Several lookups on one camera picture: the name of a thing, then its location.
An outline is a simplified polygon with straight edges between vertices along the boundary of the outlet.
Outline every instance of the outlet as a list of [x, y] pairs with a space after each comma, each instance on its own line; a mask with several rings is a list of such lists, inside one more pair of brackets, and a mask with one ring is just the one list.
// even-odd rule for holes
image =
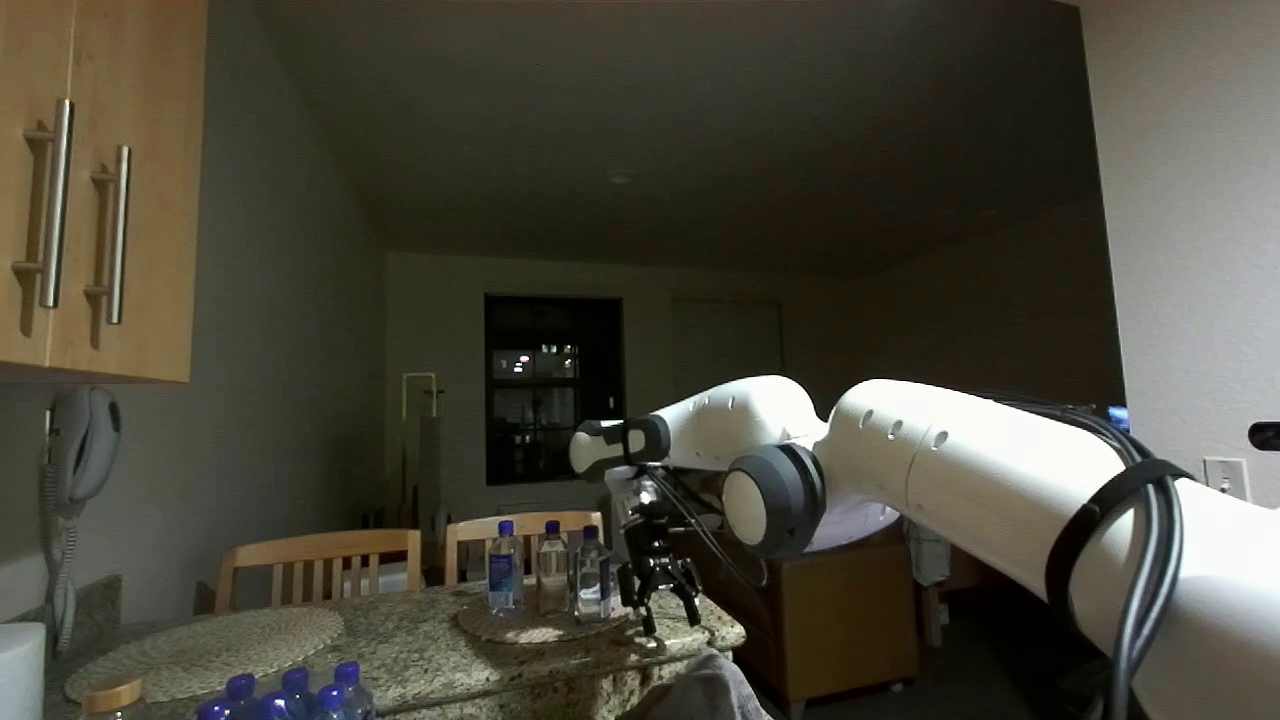
[[1204, 482], [1252, 500], [1245, 456], [1204, 456]]

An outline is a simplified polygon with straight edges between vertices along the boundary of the metal handle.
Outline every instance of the metal handle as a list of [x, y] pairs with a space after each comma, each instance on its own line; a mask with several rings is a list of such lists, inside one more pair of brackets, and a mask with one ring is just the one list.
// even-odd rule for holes
[[115, 171], [99, 167], [94, 185], [110, 191], [110, 219], [109, 219], [109, 282], [87, 287], [90, 298], [109, 295], [109, 322], [125, 322], [125, 269], [129, 269], [129, 205], [130, 205], [130, 149], [115, 149]]
[[14, 274], [39, 274], [39, 307], [58, 302], [64, 238], [68, 238], [68, 178], [72, 178], [74, 101], [54, 101], [54, 127], [34, 122], [26, 145], [53, 145], [53, 171], [39, 206], [39, 259], [12, 264]]

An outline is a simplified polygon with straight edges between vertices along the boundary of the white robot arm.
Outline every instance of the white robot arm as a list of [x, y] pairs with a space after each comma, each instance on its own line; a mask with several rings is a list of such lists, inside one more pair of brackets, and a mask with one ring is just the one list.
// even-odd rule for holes
[[[582, 424], [573, 440], [582, 474], [644, 465], [720, 472], [722, 520], [758, 554], [803, 547], [841, 497], [893, 503], [1027, 590], [1067, 600], [1074, 626], [1113, 656], [1130, 630], [1130, 596], [1158, 596], [1130, 584], [1151, 563], [1154, 524], [1174, 520], [1166, 611], [1137, 653], [1145, 713], [1235, 720], [1280, 708], [1280, 514], [1190, 478], [1158, 482], [1174, 508], [1164, 520], [1099, 508], [1139, 482], [1128, 456], [1080, 424], [903, 378], [856, 383], [818, 418], [799, 383], [750, 374], [648, 418]], [[1080, 541], [1067, 571], [1053, 569], [1064, 535]]]

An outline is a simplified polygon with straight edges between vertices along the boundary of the ceiling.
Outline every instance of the ceiling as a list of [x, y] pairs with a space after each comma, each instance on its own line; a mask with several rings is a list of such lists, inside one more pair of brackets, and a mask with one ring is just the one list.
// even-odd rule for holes
[[1053, 0], [262, 0], [387, 246], [868, 272], [1080, 200]]

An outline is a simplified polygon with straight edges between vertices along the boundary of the window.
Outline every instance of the window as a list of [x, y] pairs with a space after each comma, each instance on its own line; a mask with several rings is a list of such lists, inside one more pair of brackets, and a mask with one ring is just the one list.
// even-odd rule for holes
[[483, 295], [487, 482], [573, 478], [569, 434], [622, 411], [621, 298]]

